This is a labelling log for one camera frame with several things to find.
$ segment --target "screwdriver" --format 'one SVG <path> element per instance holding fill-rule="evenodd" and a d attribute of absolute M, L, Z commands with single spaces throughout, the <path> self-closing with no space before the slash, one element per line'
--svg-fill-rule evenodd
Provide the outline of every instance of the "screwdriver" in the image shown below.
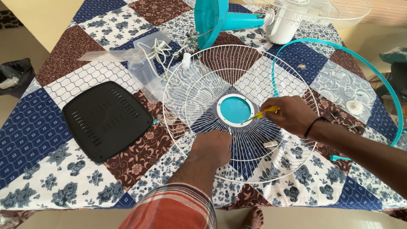
<path fill-rule="evenodd" d="M 253 117 L 251 117 L 250 119 L 248 119 L 248 120 L 242 122 L 242 124 L 245 123 L 245 122 L 248 122 L 248 121 L 250 121 L 250 120 L 263 117 L 263 112 L 265 112 L 265 111 L 276 112 L 276 111 L 278 111 L 279 109 L 281 109 L 281 108 L 278 107 L 278 106 L 271 106 L 271 107 L 269 107 L 269 108 L 266 108 L 266 109 L 264 109 L 264 111 L 260 111 L 260 112 L 257 113 L 255 116 L 253 116 Z"/>

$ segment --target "white fan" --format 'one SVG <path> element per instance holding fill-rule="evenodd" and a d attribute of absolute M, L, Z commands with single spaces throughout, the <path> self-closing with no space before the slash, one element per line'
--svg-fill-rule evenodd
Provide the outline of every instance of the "white fan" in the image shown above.
<path fill-rule="evenodd" d="M 219 168 L 218 177 L 270 182 L 293 173 L 311 156 L 315 141 L 292 135 L 265 118 L 242 123 L 277 95 L 299 95 L 318 113 L 310 88 L 284 61 L 248 46 L 224 45 L 193 54 L 188 69 L 181 63 L 170 70 L 169 81 L 179 82 L 165 86 L 164 120 L 181 152 L 189 153 L 199 132 L 221 129 L 233 136 L 232 159 Z"/>
<path fill-rule="evenodd" d="M 344 29 L 357 24 L 368 13 L 367 0 L 243 0 L 259 13 L 275 14 L 266 26 L 267 38 L 275 44 L 286 44 L 300 26 Z"/>

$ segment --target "white wire fan guard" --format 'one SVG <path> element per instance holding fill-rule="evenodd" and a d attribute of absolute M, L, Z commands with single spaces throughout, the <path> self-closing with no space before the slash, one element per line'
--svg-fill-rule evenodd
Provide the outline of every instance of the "white wire fan guard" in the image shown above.
<path fill-rule="evenodd" d="M 293 24 L 314 24 L 345 29 L 370 13 L 367 0 L 243 0 L 259 13 L 276 14 L 276 18 Z"/>
<path fill-rule="evenodd" d="M 274 58 L 275 84 L 271 80 Z M 256 114 L 275 92 L 301 96 L 318 114 L 303 78 L 274 55 L 242 45 L 215 46 L 193 54 L 189 69 L 179 63 L 170 71 L 164 89 L 164 122 L 179 150 L 188 155 L 201 131 L 221 129 L 233 136 L 231 161 L 217 170 L 217 177 L 239 183 L 274 181 L 296 171 L 314 151 L 315 141 L 290 134 L 266 118 L 229 125 L 218 115 L 219 100 L 228 95 L 247 99 Z"/>

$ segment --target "wristband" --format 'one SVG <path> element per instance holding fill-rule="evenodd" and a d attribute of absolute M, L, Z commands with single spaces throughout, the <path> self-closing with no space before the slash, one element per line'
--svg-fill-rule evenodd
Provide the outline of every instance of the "wristband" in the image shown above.
<path fill-rule="evenodd" d="M 307 135 L 309 134 L 309 132 L 310 132 L 310 130 L 311 130 L 311 127 L 314 125 L 314 123 L 315 123 L 316 121 L 319 121 L 319 120 L 323 120 L 323 121 L 325 121 L 325 122 L 329 122 L 324 116 L 321 116 L 321 117 L 318 117 L 317 119 L 315 119 L 315 120 L 311 123 L 311 125 L 308 127 L 308 129 L 306 130 L 306 132 L 305 132 L 305 134 L 304 134 L 304 138 L 305 138 L 305 139 L 306 139 Z"/>

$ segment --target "tablecloth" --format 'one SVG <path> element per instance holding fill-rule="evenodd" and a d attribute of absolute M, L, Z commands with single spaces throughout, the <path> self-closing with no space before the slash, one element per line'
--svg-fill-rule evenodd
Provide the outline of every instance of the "tablecloth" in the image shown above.
<path fill-rule="evenodd" d="M 161 29 L 173 35 L 170 46 L 176 51 L 187 34 L 195 33 L 194 3 L 84 1 L 0 130 L 0 209 L 131 208 L 146 193 L 166 183 L 186 156 L 174 145 L 165 127 L 152 125 L 125 151 L 104 163 L 95 163 L 72 138 L 61 109 L 86 89 L 111 80 L 132 93 L 154 118 L 162 114 L 162 103 L 146 100 L 125 62 L 77 59 L 88 51 L 133 48 L 134 40 Z M 230 4 L 229 11 L 257 10 Z M 312 26 L 301 26 L 294 36 L 299 38 L 344 45 L 336 31 Z M 281 47 L 270 43 L 262 28 L 221 32 L 215 43 L 247 45 L 271 54 Z M 189 49 L 197 50 L 196 44 L 192 43 Z M 340 121 L 363 127 L 355 134 L 382 143 L 394 139 L 396 125 L 349 54 L 330 46 L 299 42 L 279 57 L 312 88 L 321 115 L 329 117 L 329 112 L 339 111 L 344 117 Z M 154 64 L 162 74 L 162 67 Z M 345 106 L 355 96 L 363 102 L 363 113 L 357 116 L 347 112 Z M 190 147 L 186 142 L 191 137 L 190 132 L 185 132 L 177 138 L 177 144 Z M 269 183 L 249 185 L 216 178 L 213 203 L 222 209 L 255 205 L 366 210 L 407 207 L 405 199 L 369 171 L 352 161 L 330 161 L 330 155 L 344 156 L 318 143 L 301 168 Z"/>

